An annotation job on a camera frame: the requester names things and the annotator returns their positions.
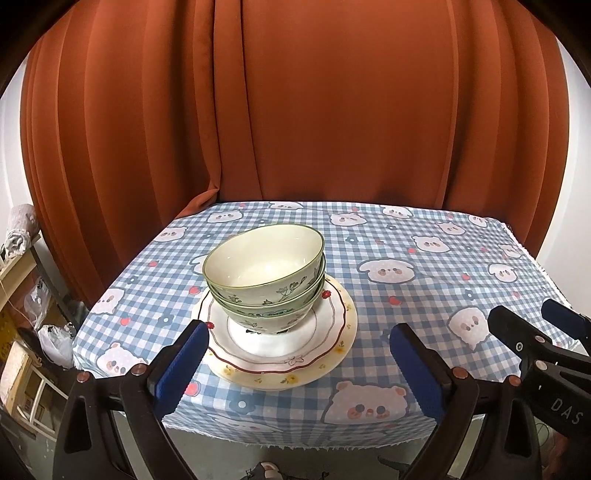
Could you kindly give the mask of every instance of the white wall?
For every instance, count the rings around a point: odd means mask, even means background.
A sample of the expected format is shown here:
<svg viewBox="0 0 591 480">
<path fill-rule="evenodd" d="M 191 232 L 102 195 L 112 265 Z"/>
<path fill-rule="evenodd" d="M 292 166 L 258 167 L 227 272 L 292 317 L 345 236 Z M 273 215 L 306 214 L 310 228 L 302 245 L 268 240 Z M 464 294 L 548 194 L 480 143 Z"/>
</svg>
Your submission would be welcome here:
<svg viewBox="0 0 591 480">
<path fill-rule="evenodd" d="M 562 45 L 560 51 L 569 89 L 569 151 L 537 260 L 573 308 L 591 316 L 591 87 Z"/>
<path fill-rule="evenodd" d="M 25 62 L 17 70 L 0 98 L 0 244 L 4 242 L 8 212 L 13 205 L 33 203 L 29 192 L 21 149 L 21 91 Z M 59 293 L 67 293 L 66 283 L 41 239 L 35 246 L 43 266 Z"/>
</svg>

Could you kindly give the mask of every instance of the bowl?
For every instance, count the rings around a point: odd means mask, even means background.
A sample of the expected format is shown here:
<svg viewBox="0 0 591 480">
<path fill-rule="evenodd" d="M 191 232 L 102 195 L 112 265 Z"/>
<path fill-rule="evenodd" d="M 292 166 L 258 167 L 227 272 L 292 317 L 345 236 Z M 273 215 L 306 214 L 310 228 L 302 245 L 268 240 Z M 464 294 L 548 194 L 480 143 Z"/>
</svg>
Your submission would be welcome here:
<svg viewBox="0 0 591 480">
<path fill-rule="evenodd" d="M 318 300 L 318 297 L 320 297 L 323 287 L 324 283 L 319 285 L 312 298 L 308 300 L 308 302 L 302 308 L 294 312 L 289 312 L 274 317 L 253 318 L 248 315 L 238 313 L 234 310 L 230 310 L 222 303 L 220 303 L 220 306 L 224 312 L 228 314 L 230 319 L 232 319 L 237 324 L 242 325 L 244 328 L 257 333 L 278 333 L 294 327 L 304 319 L 316 300 Z"/>
<path fill-rule="evenodd" d="M 312 227 L 265 225 L 218 245 L 203 263 L 203 276 L 231 303 L 279 303 L 311 286 L 323 250 L 324 238 Z"/>
<path fill-rule="evenodd" d="M 320 272 L 316 279 L 314 279 L 314 283 L 310 285 L 306 290 L 304 290 L 299 295 L 296 295 L 292 299 L 281 301 L 279 303 L 270 303 L 267 305 L 243 305 L 243 304 L 236 304 L 230 301 L 227 301 L 223 297 L 221 297 L 215 290 L 215 287 L 209 286 L 209 290 L 212 293 L 212 296 L 216 301 L 226 309 L 237 312 L 240 315 L 252 317 L 256 319 L 266 319 L 277 317 L 281 315 L 285 315 L 287 313 L 296 312 L 304 305 L 306 305 L 312 297 L 314 297 L 317 293 L 320 284 L 324 285 L 324 268 L 326 267 L 326 259 L 324 255 L 322 255 L 322 259 L 320 260 Z"/>
</svg>

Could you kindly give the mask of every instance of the metal screw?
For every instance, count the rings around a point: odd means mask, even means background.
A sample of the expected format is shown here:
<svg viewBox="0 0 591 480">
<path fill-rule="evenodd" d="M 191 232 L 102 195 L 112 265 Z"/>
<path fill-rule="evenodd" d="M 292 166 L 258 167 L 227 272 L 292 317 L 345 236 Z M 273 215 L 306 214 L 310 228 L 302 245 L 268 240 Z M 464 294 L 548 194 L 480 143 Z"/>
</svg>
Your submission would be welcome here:
<svg viewBox="0 0 591 480">
<path fill-rule="evenodd" d="M 462 367 L 454 367 L 452 368 L 452 374 L 454 377 L 459 378 L 460 380 L 464 380 L 468 378 L 468 370 Z"/>
<path fill-rule="evenodd" d="M 76 375 L 76 380 L 78 380 L 78 382 L 80 382 L 80 383 L 84 383 L 89 378 L 90 378 L 89 372 L 80 372 L 78 375 Z"/>
<path fill-rule="evenodd" d="M 131 367 L 131 374 L 132 375 L 143 375 L 144 373 L 146 373 L 146 370 L 148 369 L 148 367 L 146 366 L 146 364 L 137 364 Z"/>
<path fill-rule="evenodd" d="M 521 385 L 521 379 L 516 375 L 509 375 L 507 379 L 509 380 L 509 383 L 514 387 L 519 387 Z"/>
</svg>

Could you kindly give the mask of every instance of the yellow floral plate border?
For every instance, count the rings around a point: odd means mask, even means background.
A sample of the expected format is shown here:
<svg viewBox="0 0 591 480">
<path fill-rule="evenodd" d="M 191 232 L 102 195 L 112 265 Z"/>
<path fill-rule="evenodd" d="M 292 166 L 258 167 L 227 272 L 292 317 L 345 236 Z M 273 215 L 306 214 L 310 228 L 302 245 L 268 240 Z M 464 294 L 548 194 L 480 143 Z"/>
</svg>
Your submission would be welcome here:
<svg viewBox="0 0 591 480">
<path fill-rule="evenodd" d="M 211 350 L 208 350 L 205 355 L 204 361 L 206 365 L 213 373 L 224 380 L 228 380 L 242 387 L 266 391 L 287 390 L 288 388 L 300 387 L 301 385 L 318 380 L 335 369 L 343 361 L 347 353 L 349 353 L 357 335 L 357 311 L 355 310 L 351 296 L 343 286 L 330 275 L 326 275 L 326 279 L 339 292 L 343 305 L 345 306 L 345 328 L 340 334 L 335 347 L 329 353 L 323 355 L 310 365 L 287 374 L 248 373 L 219 360 Z"/>
</svg>

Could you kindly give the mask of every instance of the blue gripper pad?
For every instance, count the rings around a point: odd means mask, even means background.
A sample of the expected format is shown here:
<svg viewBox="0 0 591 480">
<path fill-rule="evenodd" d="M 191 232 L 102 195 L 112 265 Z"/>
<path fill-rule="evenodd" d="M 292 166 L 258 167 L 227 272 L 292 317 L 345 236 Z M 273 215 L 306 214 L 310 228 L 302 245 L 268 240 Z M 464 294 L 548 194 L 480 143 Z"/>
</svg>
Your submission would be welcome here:
<svg viewBox="0 0 591 480">
<path fill-rule="evenodd" d="M 436 380 L 429 367 L 421 359 L 417 348 L 428 353 L 421 340 L 406 323 L 392 328 L 390 353 L 400 367 L 423 414 L 435 419 L 439 424 L 445 413 L 441 383 Z"/>
<path fill-rule="evenodd" d="M 156 383 L 154 414 L 157 419 L 176 410 L 208 346 L 209 330 L 207 324 L 200 322 Z"/>
<path fill-rule="evenodd" d="M 587 337 L 587 320 L 570 308 L 548 299 L 542 304 L 542 318 L 558 327 L 569 337 L 582 340 Z"/>
</svg>

